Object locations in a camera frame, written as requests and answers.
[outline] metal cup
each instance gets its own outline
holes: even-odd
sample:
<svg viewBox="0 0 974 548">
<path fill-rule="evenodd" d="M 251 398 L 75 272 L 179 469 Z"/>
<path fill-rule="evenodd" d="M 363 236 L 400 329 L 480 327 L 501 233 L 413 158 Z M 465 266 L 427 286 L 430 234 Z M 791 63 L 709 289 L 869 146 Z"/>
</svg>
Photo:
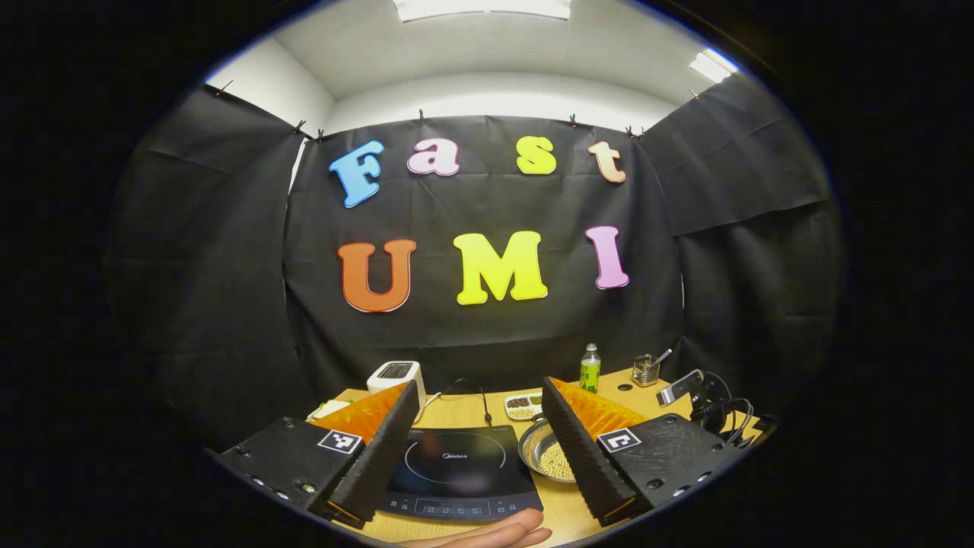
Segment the metal cup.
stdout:
<svg viewBox="0 0 974 548">
<path fill-rule="evenodd" d="M 659 382 L 660 364 L 654 365 L 655 360 L 652 355 L 643 354 L 632 362 L 632 381 L 636 385 L 645 388 Z"/>
</svg>

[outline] orange letter u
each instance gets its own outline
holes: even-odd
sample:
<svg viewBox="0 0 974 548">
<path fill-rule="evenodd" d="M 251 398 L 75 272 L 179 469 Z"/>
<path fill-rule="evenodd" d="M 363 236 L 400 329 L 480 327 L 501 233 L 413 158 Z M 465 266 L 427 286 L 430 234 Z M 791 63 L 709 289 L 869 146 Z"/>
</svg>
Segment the orange letter u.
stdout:
<svg viewBox="0 0 974 548">
<path fill-rule="evenodd" d="M 409 254 L 416 250 L 412 240 L 390 240 L 382 247 L 391 257 L 393 283 L 383 294 L 368 289 L 368 258 L 375 253 L 372 244 L 346 244 L 338 248 L 342 257 L 342 292 L 355 310 L 390 312 L 409 298 Z"/>
</svg>

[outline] black induction cooker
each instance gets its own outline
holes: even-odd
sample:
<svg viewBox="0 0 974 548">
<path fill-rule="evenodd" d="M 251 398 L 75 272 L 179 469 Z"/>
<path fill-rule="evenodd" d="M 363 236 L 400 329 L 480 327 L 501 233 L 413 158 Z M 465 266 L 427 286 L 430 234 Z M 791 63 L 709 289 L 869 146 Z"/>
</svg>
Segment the black induction cooker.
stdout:
<svg viewBox="0 0 974 548">
<path fill-rule="evenodd" d="M 543 510 L 511 426 L 414 428 L 379 510 L 441 520 L 496 521 Z"/>
</svg>

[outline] yellow letter m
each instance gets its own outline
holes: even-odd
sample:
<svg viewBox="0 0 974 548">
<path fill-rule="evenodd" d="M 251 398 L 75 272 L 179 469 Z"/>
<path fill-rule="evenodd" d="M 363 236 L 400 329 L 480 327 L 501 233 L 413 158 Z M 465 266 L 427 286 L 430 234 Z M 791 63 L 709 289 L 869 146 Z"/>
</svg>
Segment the yellow letter m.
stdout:
<svg viewBox="0 0 974 548">
<path fill-rule="evenodd" d="M 542 284 L 542 271 L 538 266 L 538 243 L 541 234 L 521 230 L 510 235 L 504 256 L 500 257 L 483 234 L 461 234 L 453 239 L 464 257 L 464 290 L 457 295 L 460 304 L 487 302 L 487 292 L 480 287 L 483 276 L 494 298 L 504 300 L 510 277 L 514 276 L 514 300 L 542 298 L 547 288 Z"/>
</svg>

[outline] beans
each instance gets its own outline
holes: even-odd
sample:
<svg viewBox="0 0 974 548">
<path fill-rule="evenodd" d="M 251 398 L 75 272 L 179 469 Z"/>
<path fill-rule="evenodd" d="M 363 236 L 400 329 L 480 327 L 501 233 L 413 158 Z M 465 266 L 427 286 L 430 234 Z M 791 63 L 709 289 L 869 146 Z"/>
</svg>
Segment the beans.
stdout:
<svg viewBox="0 0 974 548">
<path fill-rule="evenodd" d="M 575 473 L 572 472 L 572 467 L 568 465 L 568 459 L 565 458 L 565 452 L 561 450 L 561 444 L 554 444 L 544 450 L 538 467 L 542 469 L 542 472 L 545 472 L 545 474 L 552 478 L 561 480 L 575 479 Z"/>
</svg>

